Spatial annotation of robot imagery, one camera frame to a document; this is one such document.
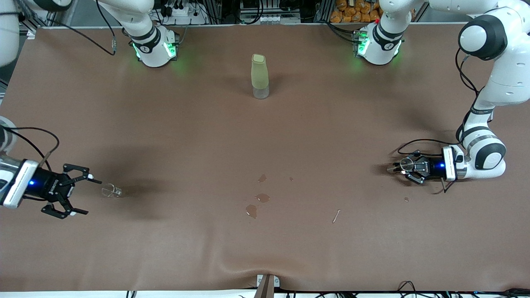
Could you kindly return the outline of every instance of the toothpick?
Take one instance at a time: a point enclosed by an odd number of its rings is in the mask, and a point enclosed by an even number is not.
[[[337,216],[339,216],[339,212],[340,212],[340,209],[337,210],[337,214],[335,215],[335,218],[333,219],[331,223],[335,223],[335,221],[337,220]]]

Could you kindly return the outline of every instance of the brown paper surface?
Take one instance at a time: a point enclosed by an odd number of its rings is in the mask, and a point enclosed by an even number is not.
[[[530,287],[528,104],[491,123],[508,147],[500,178],[443,195],[385,170],[404,142],[453,140],[473,101],[454,66],[461,27],[410,26],[386,66],[355,59],[323,25],[190,28],[178,61],[155,69],[121,34],[111,57],[39,30],[2,115],[59,136],[56,171],[87,166],[136,194],[103,198],[85,181],[71,202],[86,216],[0,209],[0,290],[210,290],[267,273],[299,291]],[[84,32],[110,44],[107,30]],[[254,53],[267,58],[265,100],[252,96]],[[482,86],[491,65],[464,71]],[[12,155],[38,159],[23,141]]]

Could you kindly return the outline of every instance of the clear plastic cup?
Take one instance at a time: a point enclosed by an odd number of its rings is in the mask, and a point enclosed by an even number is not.
[[[101,188],[101,194],[107,198],[122,198],[123,191],[121,188],[114,186],[112,183],[107,183]]]

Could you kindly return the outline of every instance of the cable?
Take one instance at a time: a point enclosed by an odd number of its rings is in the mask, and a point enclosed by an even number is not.
[[[30,130],[38,130],[40,132],[44,132],[44,133],[47,133],[49,134],[50,136],[54,137],[55,139],[55,146],[50,150],[50,152],[53,153],[53,151],[55,151],[58,147],[59,147],[59,144],[60,144],[60,141],[59,141],[59,138],[57,137],[57,135],[55,135],[54,133],[50,132],[49,130],[46,130],[46,129],[43,129],[43,128],[39,128],[39,127],[31,127],[31,126],[27,126],[27,127],[5,127],[7,130],[13,130],[13,129],[16,129],[16,130],[25,130],[25,129],[30,129]]]
[[[469,88],[470,90],[475,92],[475,95],[478,96],[479,95],[479,91],[477,90],[475,84],[473,84],[473,82],[462,71],[462,66],[464,66],[464,62],[466,62],[468,56],[466,56],[464,59],[462,59],[462,62],[460,64],[458,64],[458,54],[460,53],[460,51],[461,51],[461,48],[459,47],[458,50],[456,51],[456,54],[455,54],[455,65],[456,65],[456,69],[458,70],[458,73],[460,74],[460,80],[462,81],[462,83],[467,88]]]
[[[252,25],[252,24],[258,22],[258,21],[261,19],[261,17],[263,16],[263,12],[264,12],[264,10],[265,10],[265,6],[264,6],[264,4],[263,4],[263,0],[260,0],[260,4],[261,4],[261,12],[260,12],[260,7],[259,7],[259,5],[258,5],[258,15],[256,16],[256,18],[255,18],[252,22],[250,22],[250,23],[245,23],[244,21],[242,21],[242,20],[236,15],[236,11],[237,11],[237,10],[234,9],[234,4],[235,4],[235,2],[236,2],[236,0],[232,0],[232,14],[234,15],[234,19],[235,19],[237,22],[239,22],[240,24]]]
[[[399,147],[397,149],[397,152],[399,154],[401,154],[401,155],[414,154],[414,152],[401,152],[401,149],[403,149],[406,146],[408,146],[408,145],[410,145],[412,143],[415,143],[415,142],[435,142],[435,143],[440,143],[440,144],[444,144],[444,145],[459,145],[460,144],[460,143],[448,143],[448,142],[444,142],[444,141],[440,141],[440,140],[432,139],[432,138],[419,138],[419,139],[414,139],[414,140],[412,140],[410,142],[406,142],[405,144],[401,145],[401,147]],[[422,153],[421,155],[425,155],[425,156],[442,156],[442,154],[429,154],[429,153]]]
[[[135,298],[136,297],[136,291],[127,291],[127,294],[125,295],[125,298],[129,298],[129,292],[131,292],[131,297],[130,298]]]
[[[48,170],[49,170],[50,172],[53,172],[53,171],[51,170],[51,166],[50,166],[50,164],[49,164],[48,161],[45,159],[44,154],[40,151],[40,149],[39,149],[37,146],[35,146],[35,144],[34,144],[33,142],[31,142],[28,138],[26,138],[25,136],[23,136],[23,135],[21,135],[21,134],[19,134],[19,133],[17,133],[17,132],[14,132],[14,131],[12,131],[12,130],[7,130],[7,131],[9,131],[10,133],[14,134],[15,136],[18,136],[19,138],[23,139],[23,140],[26,141],[28,144],[30,144],[30,146],[33,147],[33,149],[35,149],[35,151],[37,151],[37,153],[39,153],[39,155],[40,155],[40,157],[42,158],[42,160],[45,161],[45,164],[46,164],[46,167],[48,168]]]
[[[350,40],[350,39],[344,37],[343,35],[341,35],[339,33],[339,32],[342,32],[342,33],[347,33],[347,34],[353,34],[353,31],[336,27],[336,26],[334,26],[333,24],[331,24],[328,21],[318,21],[317,23],[324,23],[324,24],[328,25],[328,27],[331,29],[331,31],[342,40],[345,40],[345,41],[351,42],[351,43],[360,43],[359,41],[356,41],[356,40]]]
[[[66,24],[63,24],[63,23],[61,23],[61,22],[59,22],[59,21],[55,21],[55,20],[49,20],[49,21],[51,21],[51,22],[53,22],[53,23],[56,23],[57,25],[61,25],[61,26],[63,26],[63,27],[66,27],[66,28],[68,28],[68,29],[74,31],[75,33],[81,35],[82,37],[88,39],[91,43],[95,44],[98,48],[102,49],[103,51],[105,51],[105,52],[106,52],[107,54],[109,54],[110,56],[114,56],[114,55],[116,55],[116,39],[113,39],[113,41],[112,41],[112,52],[110,52],[110,51],[108,51],[107,49],[103,48],[99,43],[95,42],[92,38],[86,36],[84,33],[79,32],[78,30],[76,30],[76,29],[74,29],[74,28],[72,28],[72,27],[70,27],[70,26],[68,26],[68,25],[66,25]]]
[[[27,199],[27,200],[41,201],[41,202],[47,201],[46,199],[39,199],[39,198],[34,198],[34,197],[26,196],[26,195],[23,195],[22,198]]]
[[[298,6],[282,5],[282,3],[284,3],[284,2],[291,2],[291,0],[280,0],[280,3],[278,3],[278,8],[283,10],[283,11],[297,10],[300,7],[302,7],[302,5],[304,5],[304,0],[299,0],[299,5]]]
[[[20,12],[16,12],[16,11],[13,11],[13,12],[0,12],[0,15],[19,15]]]
[[[204,8],[202,8],[202,5],[199,4],[200,10],[202,10],[207,16],[215,20],[216,24],[219,24],[219,21],[222,21],[223,19],[220,19],[218,17],[214,17],[211,14],[209,14]]]
[[[182,38],[179,40],[179,45],[181,45],[184,42],[184,37],[186,37],[186,32],[188,32],[188,27],[189,26],[190,26],[190,24],[186,25],[186,28],[184,29],[184,33],[182,34]]]
[[[50,155],[59,147],[59,144],[60,144],[59,138],[54,133],[50,132],[49,130],[45,130],[45,129],[39,128],[39,127],[6,127],[6,130],[9,131],[9,132],[12,132],[12,133],[14,132],[13,131],[14,129],[15,130],[24,130],[24,129],[38,130],[38,131],[41,131],[41,132],[45,132],[45,133],[51,135],[52,137],[54,137],[56,144],[43,157],[42,161],[39,163],[39,167],[41,167],[48,160],[48,158],[50,158]]]
[[[66,27],[72,31],[74,31],[75,33],[81,35],[82,37],[88,39],[91,43],[95,44],[97,47],[99,47],[100,49],[102,49],[103,51],[105,51],[107,54],[109,54],[110,56],[114,56],[116,55],[116,49],[117,49],[117,42],[116,42],[116,35],[114,34],[114,30],[112,29],[112,27],[110,26],[109,22],[107,21],[107,18],[105,18],[105,16],[103,15],[103,12],[101,11],[101,8],[100,8],[100,5],[99,5],[99,0],[96,0],[96,5],[98,6],[98,11],[100,12],[101,16],[103,17],[103,19],[105,20],[105,23],[107,24],[107,26],[109,27],[110,29],[110,32],[112,32],[112,52],[108,51],[107,49],[103,48],[99,43],[95,42],[92,38],[88,37],[87,35],[85,35],[84,33],[82,32],[79,32],[78,30],[66,25],[66,24],[63,24],[59,21],[55,21],[55,20],[50,20],[48,19],[48,21],[50,22],[53,22],[53,23],[56,23],[57,25],[61,25],[63,27]]]
[[[107,18],[105,17],[105,15],[103,15],[103,12],[101,11],[101,7],[100,7],[100,5],[99,5],[99,0],[96,0],[96,6],[98,7],[98,11],[100,12],[101,17],[103,18],[103,20],[105,21],[105,23],[107,23],[107,26],[109,27],[110,32],[112,32],[112,38],[113,38],[113,40],[116,40],[116,35],[114,34],[114,30],[112,29],[112,27],[111,27],[110,24],[109,24],[109,21],[107,21]]]

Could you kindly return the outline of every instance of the electrical wire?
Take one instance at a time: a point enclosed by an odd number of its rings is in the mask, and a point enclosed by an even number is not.
[[[461,51],[461,49],[459,47],[458,50],[456,51],[456,54],[455,54],[455,65],[456,65],[456,69],[458,70],[458,73],[460,74],[460,80],[462,81],[462,83],[467,88],[469,88],[470,90],[475,92],[475,95],[478,96],[479,95],[479,91],[477,90],[475,84],[473,84],[473,82],[462,71],[462,67],[464,66],[464,62],[466,62],[466,60],[469,57],[469,55],[467,55],[464,59],[462,59],[462,62],[460,64],[458,64],[458,54],[460,53],[460,51]]]
[[[27,126],[27,127],[5,127],[7,130],[38,130],[40,132],[44,132],[44,133],[47,133],[48,135],[54,137],[55,139],[55,146],[50,150],[50,152],[53,153],[53,151],[55,151],[58,147],[59,147],[59,144],[60,144],[60,141],[59,141],[59,137],[57,137],[57,135],[55,135],[54,133],[50,132],[49,130],[46,130],[46,129],[43,129],[43,128],[39,128],[39,127],[32,127],[32,126]]]
[[[236,14],[237,9],[234,9],[234,4],[235,4],[235,2],[236,2],[236,0],[232,0],[232,14],[234,15],[234,19],[235,19],[235,21],[239,22],[240,24],[252,25],[252,24],[258,22],[258,21],[261,19],[261,17],[263,16],[263,12],[264,12],[264,10],[265,10],[265,6],[264,6],[264,4],[263,4],[263,0],[260,0],[260,4],[261,4],[261,12],[260,12],[260,6],[258,5],[258,14],[257,14],[256,18],[255,18],[253,21],[251,21],[250,23],[245,23],[245,22],[244,22],[243,20],[241,20],[241,19],[237,16],[237,14]]]
[[[63,27],[66,27],[72,31],[74,31],[75,33],[81,35],[82,37],[88,39],[91,43],[95,44],[98,48],[102,49],[103,51],[105,51],[107,54],[109,54],[110,56],[114,56],[116,55],[116,39],[114,38],[113,41],[112,41],[112,52],[108,51],[107,49],[103,48],[99,43],[95,42],[92,38],[88,37],[87,35],[85,35],[84,33],[82,32],[79,32],[77,29],[74,29],[66,24],[63,24],[59,21],[55,21],[55,20],[49,20],[53,23],[56,23],[57,25],[61,25]]]
[[[26,195],[23,195],[22,198],[26,200],[34,200],[34,201],[41,201],[41,202],[47,201],[46,199],[39,199],[39,198],[34,198],[34,197],[26,196]]]
[[[125,294],[125,298],[135,298],[136,297],[136,291],[127,291],[127,294]]]
[[[59,147],[60,145],[60,141],[59,141],[59,138],[52,132],[50,132],[49,130],[46,130],[46,129],[43,129],[43,128],[39,128],[39,127],[4,127],[8,132],[11,132],[11,133],[15,133],[13,130],[25,130],[25,129],[30,129],[30,130],[38,130],[40,132],[44,132],[44,133],[47,133],[49,134],[50,136],[54,137],[55,139],[55,146],[50,150],[48,151],[48,153],[46,153],[46,155],[42,158],[42,161],[39,163],[39,167],[41,167],[45,162],[47,163],[48,161],[48,158],[50,158],[51,154]]]
[[[341,33],[346,33],[346,34],[352,35],[354,33],[353,30],[346,30],[346,29],[343,29],[343,28],[339,28],[339,27],[333,25],[332,23],[330,23],[328,21],[318,21],[317,23],[324,23],[324,24],[328,25],[328,27],[331,29],[331,31],[342,40],[345,40],[345,41],[351,42],[351,43],[360,43],[359,41],[356,41],[356,40],[350,40],[350,39],[346,38],[345,36],[343,36],[343,35],[341,35],[339,33],[339,32],[341,32]]]
[[[206,9],[202,8],[202,6],[201,6],[200,4],[199,4],[199,8],[200,8],[200,10],[202,10],[207,16],[209,16],[210,18],[214,19],[216,24],[219,24],[219,21],[222,21],[222,20],[223,20],[223,19],[220,19],[220,18],[218,18],[218,17],[214,17],[214,16],[212,16],[210,13],[208,13],[208,12],[206,11]]]
[[[458,48],[458,50],[456,51],[456,54],[455,54],[455,65],[456,65],[456,69],[458,70],[458,73],[460,75],[460,79],[462,81],[462,83],[467,87],[469,88],[470,90],[472,90],[474,93],[475,93],[475,99],[473,101],[473,103],[471,104],[471,107],[473,107],[476,103],[476,100],[477,98],[479,97],[479,94],[480,92],[482,91],[481,90],[477,90],[475,84],[464,74],[464,72],[462,71],[462,66],[464,65],[464,62],[466,61],[466,58],[464,58],[462,60],[461,63],[458,63],[458,54],[460,53],[461,49],[460,47]],[[458,127],[458,129],[456,130],[456,133],[455,133],[455,139],[458,141],[457,143],[448,143],[448,142],[443,142],[443,141],[440,141],[440,140],[437,140],[437,139],[415,139],[415,140],[412,140],[410,142],[407,142],[405,143],[404,145],[402,145],[401,147],[399,147],[397,149],[397,152],[399,154],[403,154],[403,155],[409,155],[409,154],[413,154],[413,153],[404,153],[404,152],[401,152],[401,150],[409,145],[409,144],[412,144],[412,143],[415,143],[415,142],[420,142],[420,141],[426,141],[426,142],[436,142],[436,143],[440,143],[440,144],[445,144],[445,145],[461,145],[462,144],[462,141],[463,141],[463,138],[461,137],[460,135],[460,132],[463,130],[463,127],[464,127],[464,124],[465,122],[467,121],[467,118],[469,117],[469,114],[470,114],[471,111],[468,111],[467,114],[464,116],[464,119],[462,120],[462,124]],[[441,154],[427,154],[427,153],[422,153],[422,155],[425,155],[425,156],[441,156]]]
[[[19,134],[19,133],[17,133],[17,132],[14,132],[14,131],[12,131],[12,130],[10,130],[10,129],[8,129],[8,128],[5,127],[5,126],[2,126],[2,128],[3,128],[4,130],[7,130],[8,132],[14,134],[15,136],[18,136],[19,138],[23,139],[24,141],[26,141],[26,143],[30,144],[30,146],[33,147],[33,149],[35,149],[35,151],[37,151],[37,153],[39,153],[39,155],[40,155],[40,157],[42,158],[42,160],[45,161],[45,164],[46,164],[46,167],[48,168],[48,170],[49,170],[50,172],[53,172],[53,171],[51,170],[51,166],[50,166],[50,164],[48,163],[48,160],[46,159],[46,157],[44,156],[44,154],[42,153],[42,151],[40,151],[40,149],[39,149],[37,146],[35,146],[35,144],[34,144],[33,142],[31,142],[31,141],[30,141],[28,138],[26,138],[25,136],[23,136],[23,135],[21,135],[21,134]]]
[[[437,139],[432,139],[432,138],[419,138],[419,139],[414,139],[410,142],[406,142],[405,144],[401,145],[398,149],[397,149],[397,152],[401,155],[410,155],[410,154],[414,154],[414,152],[401,152],[401,150],[403,148],[405,148],[406,146],[412,144],[412,143],[416,143],[416,142],[435,142],[435,143],[439,143],[439,144],[444,144],[444,145],[458,145],[460,143],[449,143],[449,142],[444,142],[444,141],[440,141],[440,140],[437,140]],[[425,156],[442,156],[442,154],[431,154],[431,153],[422,153],[421,155],[425,155]]]
[[[304,5],[304,0],[299,0],[298,6],[282,5],[282,3],[285,3],[285,2],[291,2],[291,1],[290,0],[280,0],[280,3],[278,3],[278,8],[283,10],[283,11],[292,11],[292,10],[299,9],[300,7],[302,7]]]
[[[188,32],[188,27],[189,26],[190,26],[190,24],[186,25],[186,28],[184,29],[184,33],[182,34],[182,38],[179,40],[179,45],[181,45],[184,42],[184,37],[186,37],[186,32]]]
[[[103,48],[99,43],[95,42],[92,38],[88,37],[87,35],[85,35],[84,33],[80,32],[80,31],[78,31],[77,29],[74,29],[74,28],[72,28],[72,27],[70,27],[70,26],[68,26],[66,24],[63,24],[63,23],[61,23],[59,21],[56,21],[56,20],[48,19],[48,21],[56,23],[57,25],[61,25],[63,27],[66,27],[66,28],[74,31],[75,33],[77,33],[77,34],[81,35],[82,37],[86,38],[91,43],[95,44],[97,47],[102,49],[104,52],[106,52],[110,56],[114,56],[114,55],[116,55],[116,49],[117,49],[116,35],[114,34],[114,30],[112,29],[111,25],[109,24],[109,21],[107,21],[107,18],[103,15],[103,12],[101,11],[101,8],[100,8],[100,5],[99,5],[99,0],[96,0],[96,5],[98,7],[99,13],[101,14],[101,17],[105,20],[105,23],[109,27],[110,32],[112,32],[112,52],[110,52],[107,49]]]
[[[16,11],[13,11],[13,12],[0,12],[0,15],[19,15],[20,12],[16,12]]]

